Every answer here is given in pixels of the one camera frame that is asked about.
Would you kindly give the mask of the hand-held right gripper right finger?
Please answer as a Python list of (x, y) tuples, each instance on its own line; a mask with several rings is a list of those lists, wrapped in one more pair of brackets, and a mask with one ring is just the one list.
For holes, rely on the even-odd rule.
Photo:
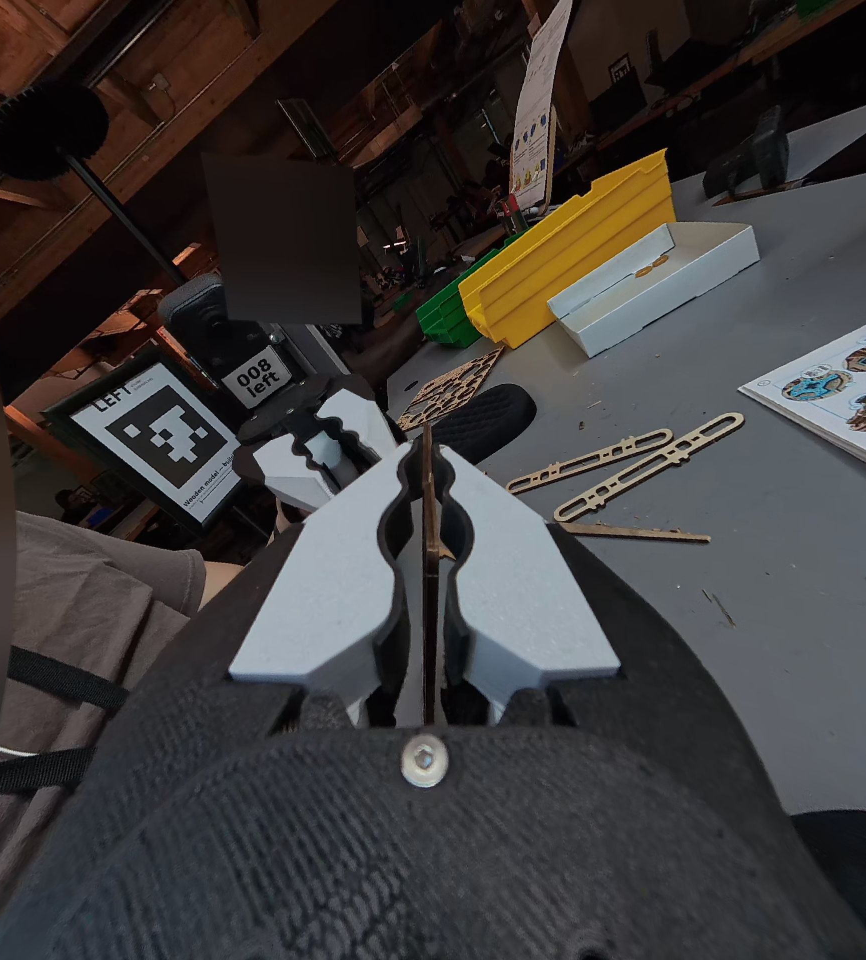
[(620, 660), (546, 522), (443, 445), (440, 536), (455, 562), (443, 621), (448, 685), (497, 725), (520, 690), (613, 678)]

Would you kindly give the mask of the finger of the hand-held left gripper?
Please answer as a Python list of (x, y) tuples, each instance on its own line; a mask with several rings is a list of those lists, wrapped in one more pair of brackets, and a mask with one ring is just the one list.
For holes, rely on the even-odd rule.
[(358, 374), (330, 378), (315, 401), (315, 417), (326, 424), (343, 455), (358, 472), (365, 472), (407, 441), (405, 432), (381, 408), (367, 380)]
[(298, 452), (294, 446), (295, 437), (284, 435), (252, 452), (264, 485), (286, 504), (314, 512), (360, 476), (356, 464), (328, 434), (302, 441)]

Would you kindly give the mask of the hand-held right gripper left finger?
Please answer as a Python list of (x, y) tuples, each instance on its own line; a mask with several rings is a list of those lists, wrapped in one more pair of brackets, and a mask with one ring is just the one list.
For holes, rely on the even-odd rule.
[(395, 726), (410, 658), (405, 578), (413, 445), (401, 444), (303, 524), (229, 666), (235, 681), (337, 695)]

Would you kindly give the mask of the arched wooden model panel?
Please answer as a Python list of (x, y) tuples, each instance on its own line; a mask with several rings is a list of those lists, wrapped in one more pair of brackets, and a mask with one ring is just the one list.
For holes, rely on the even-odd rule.
[(424, 726), (437, 722), (439, 703), (439, 500), (432, 426), (422, 431), (422, 714)]

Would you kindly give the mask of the person's left forearm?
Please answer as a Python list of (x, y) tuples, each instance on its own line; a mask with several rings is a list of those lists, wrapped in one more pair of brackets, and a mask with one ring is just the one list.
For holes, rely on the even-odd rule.
[(198, 610), (203, 610), (246, 568), (225, 561), (206, 560), (203, 563), (204, 581)]

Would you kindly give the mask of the model instruction booklet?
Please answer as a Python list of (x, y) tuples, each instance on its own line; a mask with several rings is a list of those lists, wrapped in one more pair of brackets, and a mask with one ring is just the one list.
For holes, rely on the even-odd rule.
[(866, 324), (739, 392), (866, 464)]

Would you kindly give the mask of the framed marker sign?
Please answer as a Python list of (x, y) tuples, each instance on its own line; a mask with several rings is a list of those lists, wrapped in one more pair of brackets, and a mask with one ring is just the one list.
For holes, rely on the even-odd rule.
[(245, 486), (230, 415), (155, 345), (44, 411), (75, 442), (196, 534), (211, 528)]

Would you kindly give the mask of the wooden fretwork sheet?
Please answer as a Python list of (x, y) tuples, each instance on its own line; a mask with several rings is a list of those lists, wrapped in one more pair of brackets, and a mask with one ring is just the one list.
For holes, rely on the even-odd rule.
[(408, 434), (459, 410), (475, 396), (505, 351), (500, 345), (426, 383), (397, 420), (399, 429)]

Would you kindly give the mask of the pointed wooden sliver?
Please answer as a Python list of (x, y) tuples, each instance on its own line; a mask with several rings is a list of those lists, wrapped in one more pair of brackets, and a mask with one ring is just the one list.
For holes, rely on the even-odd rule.
[(602, 523), (573, 523), (559, 522), (559, 528), (565, 533), (577, 537), (641, 540), (651, 542), (670, 542), (690, 545), (706, 545), (711, 543), (711, 537), (706, 534), (692, 534), (680, 530), (641, 529), (635, 527), (617, 527)]

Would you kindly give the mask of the black oval cushion pad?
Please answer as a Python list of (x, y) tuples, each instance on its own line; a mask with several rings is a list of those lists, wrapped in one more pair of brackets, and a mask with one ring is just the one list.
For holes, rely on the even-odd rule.
[(536, 412), (534, 399), (522, 387), (494, 386), (433, 423), (431, 439), (478, 465), (522, 435)]

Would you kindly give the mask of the green plastic bin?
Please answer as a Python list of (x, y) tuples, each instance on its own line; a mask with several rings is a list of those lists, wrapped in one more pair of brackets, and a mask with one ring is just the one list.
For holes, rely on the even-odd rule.
[(473, 275), (501, 251), (491, 250), (416, 309), (416, 318), (429, 342), (465, 349), (483, 336), (467, 317), (459, 292), (460, 282)]

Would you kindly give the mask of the slotted wooden strip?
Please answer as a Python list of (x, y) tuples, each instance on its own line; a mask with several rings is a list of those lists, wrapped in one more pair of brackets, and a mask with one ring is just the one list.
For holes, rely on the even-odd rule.
[(507, 483), (506, 491), (513, 495), (519, 495), (526, 491), (548, 486), (562, 479), (591, 472), (602, 466), (659, 450), (671, 442), (673, 438), (674, 432), (667, 428), (661, 428), (640, 436), (623, 438), (613, 445), (596, 449), (581, 457), (551, 463), (537, 472), (515, 478)]
[(725, 438), (739, 429), (744, 422), (745, 418), (740, 413), (728, 412), (718, 415), (707, 424), (675, 438), (660, 449), (651, 452), (636, 463), (607, 478), (601, 484), (595, 485), (561, 504), (554, 511), (553, 520), (556, 522), (574, 522), (586, 514), (604, 508), (608, 502), (618, 498), (635, 486), (668, 468), (684, 464), (693, 454)]

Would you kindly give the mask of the yellow plastic bin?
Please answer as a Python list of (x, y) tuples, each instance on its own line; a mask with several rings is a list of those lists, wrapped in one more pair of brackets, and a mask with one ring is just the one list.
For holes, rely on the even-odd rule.
[(463, 280), (466, 315), (484, 337), (517, 349), (555, 321), (551, 298), (675, 220), (658, 150), (597, 178)]

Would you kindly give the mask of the white cardboard box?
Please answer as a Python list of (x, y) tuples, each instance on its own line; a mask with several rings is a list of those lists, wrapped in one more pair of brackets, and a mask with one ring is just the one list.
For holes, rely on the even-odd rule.
[[(669, 260), (646, 276), (635, 272)], [(548, 306), (592, 358), (679, 306), (703, 296), (760, 259), (753, 227), (741, 222), (667, 222), (559, 294)]]

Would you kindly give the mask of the black tool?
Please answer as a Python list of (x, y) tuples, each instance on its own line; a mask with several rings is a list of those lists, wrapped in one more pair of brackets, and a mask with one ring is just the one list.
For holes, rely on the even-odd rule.
[(784, 108), (777, 104), (759, 116), (750, 136), (710, 162), (703, 175), (705, 197), (734, 196), (737, 186), (754, 177), (759, 177), (762, 188), (781, 186), (787, 178), (789, 150)]

